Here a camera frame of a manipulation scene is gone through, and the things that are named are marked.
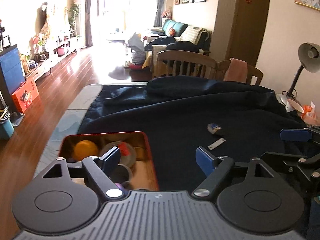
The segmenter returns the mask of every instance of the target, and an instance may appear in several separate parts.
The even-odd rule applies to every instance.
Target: white tag
[[[213,150],[214,148],[218,147],[221,143],[224,143],[226,141],[225,138],[220,138],[219,140],[215,141],[213,144],[210,144],[208,146],[209,150]]]

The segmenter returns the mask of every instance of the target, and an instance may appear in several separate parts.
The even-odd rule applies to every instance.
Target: wooden chair
[[[230,60],[223,60],[218,63],[218,66],[220,68],[227,68],[228,69],[228,67],[230,66],[230,63],[231,63]],[[260,70],[258,70],[256,67],[248,65],[248,75],[247,75],[247,82],[246,82],[248,85],[251,84],[252,77],[257,78],[255,85],[260,85],[261,80],[263,78],[263,73]]]
[[[216,79],[216,76],[219,75],[220,72],[225,72],[228,69],[228,67],[223,65],[218,66],[218,63],[213,58],[199,53],[184,50],[166,50],[159,52],[157,65],[160,65],[160,63],[164,60],[167,61],[167,63],[165,64],[165,76],[169,76],[169,74],[172,74],[172,76],[186,75]],[[177,61],[181,62],[180,69],[179,66],[177,66]],[[157,71],[157,73],[155,73],[155,76],[160,77],[161,73]]]

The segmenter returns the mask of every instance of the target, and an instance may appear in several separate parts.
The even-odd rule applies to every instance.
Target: orange ball
[[[97,156],[99,149],[95,143],[89,140],[80,141],[73,149],[72,158],[76,161],[82,161],[89,156]]]

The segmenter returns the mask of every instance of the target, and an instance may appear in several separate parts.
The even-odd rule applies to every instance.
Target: brown wooden door
[[[266,28],[270,0],[238,0],[228,57],[255,66]]]

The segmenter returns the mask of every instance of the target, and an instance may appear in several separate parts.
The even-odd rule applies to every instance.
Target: red gift box
[[[22,82],[20,87],[11,95],[17,109],[24,113],[32,101],[39,96],[36,83],[33,79]]]

